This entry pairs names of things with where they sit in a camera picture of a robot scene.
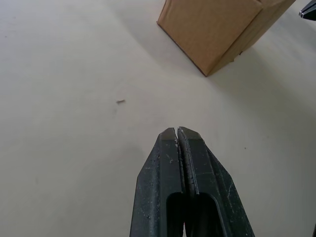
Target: brown cardboard box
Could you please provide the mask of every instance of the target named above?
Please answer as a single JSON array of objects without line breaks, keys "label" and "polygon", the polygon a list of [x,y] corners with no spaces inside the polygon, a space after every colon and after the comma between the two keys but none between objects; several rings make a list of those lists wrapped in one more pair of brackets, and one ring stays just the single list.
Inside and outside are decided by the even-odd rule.
[{"label": "brown cardboard box", "polygon": [[208,76],[251,47],[295,0],[166,0],[158,25]]}]

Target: white surface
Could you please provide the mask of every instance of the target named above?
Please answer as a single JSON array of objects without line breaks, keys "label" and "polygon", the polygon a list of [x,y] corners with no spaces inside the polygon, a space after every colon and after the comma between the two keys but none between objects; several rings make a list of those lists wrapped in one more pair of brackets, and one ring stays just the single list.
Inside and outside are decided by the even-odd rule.
[{"label": "white surface", "polygon": [[0,0],[0,236],[128,236],[138,172],[180,125],[230,172],[257,237],[312,236],[307,3],[205,78],[156,25],[163,0]]}]

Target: small debris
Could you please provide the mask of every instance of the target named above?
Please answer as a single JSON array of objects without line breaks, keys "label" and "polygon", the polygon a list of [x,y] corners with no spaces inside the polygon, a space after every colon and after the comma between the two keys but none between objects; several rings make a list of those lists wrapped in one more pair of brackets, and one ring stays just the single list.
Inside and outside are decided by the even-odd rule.
[{"label": "small debris", "polygon": [[117,100],[117,104],[121,104],[121,103],[125,103],[126,101],[125,100]]}]

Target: black object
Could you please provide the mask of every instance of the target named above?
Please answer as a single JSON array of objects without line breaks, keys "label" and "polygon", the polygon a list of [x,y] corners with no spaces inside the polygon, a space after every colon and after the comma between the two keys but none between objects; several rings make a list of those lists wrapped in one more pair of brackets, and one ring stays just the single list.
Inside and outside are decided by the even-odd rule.
[{"label": "black object", "polygon": [[299,13],[299,16],[307,19],[316,21],[316,0],[310,1]]},{"label": "black object", "polygon": [[168,128],[140,171],[130,237],[254,237],[229,173],[197,132]]}]

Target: cardboard box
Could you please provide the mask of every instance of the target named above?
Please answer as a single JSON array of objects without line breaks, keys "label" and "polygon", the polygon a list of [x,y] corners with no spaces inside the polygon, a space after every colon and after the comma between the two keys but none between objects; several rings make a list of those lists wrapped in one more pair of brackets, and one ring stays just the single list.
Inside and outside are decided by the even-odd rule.
[{"label": "cardboard box", "polygon": [[166,0],[158,25],[205,75],[251,47],[295,0]]}]

